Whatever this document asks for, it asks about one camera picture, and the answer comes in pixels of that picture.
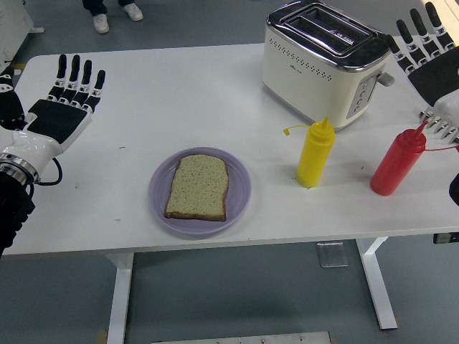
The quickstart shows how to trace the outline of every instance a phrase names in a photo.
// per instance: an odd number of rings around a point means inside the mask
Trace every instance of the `table leg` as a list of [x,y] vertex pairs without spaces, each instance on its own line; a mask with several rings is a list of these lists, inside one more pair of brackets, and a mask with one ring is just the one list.
[[44,32],[44,27],[32,27],[30,29],[31,34],[42,34]]
[[356,240],[366,280],[372,295],[374,309],[378,317],[379,327],[382,330],[397,328],[397,322],[395,321],[389,295],[376,257],[376,250],[386,239],[387,237]]
[[107,344],[123,344],[134,253],[108,254],[106,257],[117,267]]

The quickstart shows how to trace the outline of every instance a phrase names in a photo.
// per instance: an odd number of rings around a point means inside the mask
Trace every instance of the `toaster slot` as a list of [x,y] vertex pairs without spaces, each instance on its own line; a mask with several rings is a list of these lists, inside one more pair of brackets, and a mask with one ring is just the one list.
[[372,35],[322,6],[312,6],[287,19],[285,25],[335,54],[344,54]]

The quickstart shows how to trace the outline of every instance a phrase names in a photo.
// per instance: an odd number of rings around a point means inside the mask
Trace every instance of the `wire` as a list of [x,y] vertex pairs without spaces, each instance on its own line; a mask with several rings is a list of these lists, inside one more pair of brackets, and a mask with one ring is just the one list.
[[454,145],[453,147],[447,147],[447,148],[437,148],[437,149],[426,149],[426,152],[435,152],[435,151],[446,151],[447,149],[453,149],[455,148],[459,152],[459,145]]
[[34,186],[34,184],[30,184],[29,185],[29,196],[30,196],[30,198],[32,198],[34,196],[34,192],[35,192],[35,186]]
[[40,185],[40,186],[53,186],[53,185],[57,185],[58,183],[60,183],[62,181],[62,167],[61,167],[59,161],[57,161],[56,158],[53,158],[52,160],[55,162],[56,167],[57,167],[57,171],[59,172],[59,176],[57,177],[57,180],[56,181],[50,181],[50,182],[38,181],[37,185]]

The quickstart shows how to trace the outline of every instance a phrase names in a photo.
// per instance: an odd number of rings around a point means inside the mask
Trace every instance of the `black cable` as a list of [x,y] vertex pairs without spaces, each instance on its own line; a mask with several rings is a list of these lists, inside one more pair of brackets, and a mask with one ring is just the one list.
[[62,181],[62,167],[61,167],[59,161],[57,161],[56,158],[53,158],[52,160],[55,162],[56,167],[57,167],[57,171],[59,172],[59,176],[57,177],[57,180],[56,181],[49,181],[49,182],[38,181],[38,182],[36,182],[37,185],[40,185],[40,186],[53,186],[53,185],[57,185],[58,183],[60,183]]
[[30,185],[29,185],[29,188],[30,188],[29,196],[30,196],[30,198],[32,198],[32,197],[34,196],[34,192],[35,192],[35,186],[34,186],[34,184],[30,184]]

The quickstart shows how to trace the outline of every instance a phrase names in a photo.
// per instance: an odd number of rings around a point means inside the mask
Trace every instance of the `white sneaker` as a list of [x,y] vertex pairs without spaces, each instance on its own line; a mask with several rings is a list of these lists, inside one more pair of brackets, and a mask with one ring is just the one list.
[[137,7],[136,4],[129,4],[123,7],[124,12],[129,14],[129,18],[138,22],[143,19],[142,11]]
[[97,16],[93,17],[95,31],[99,34],[104,34],[108,32],[108,23],[107,23],[107,16],[105,14],[98,14]]

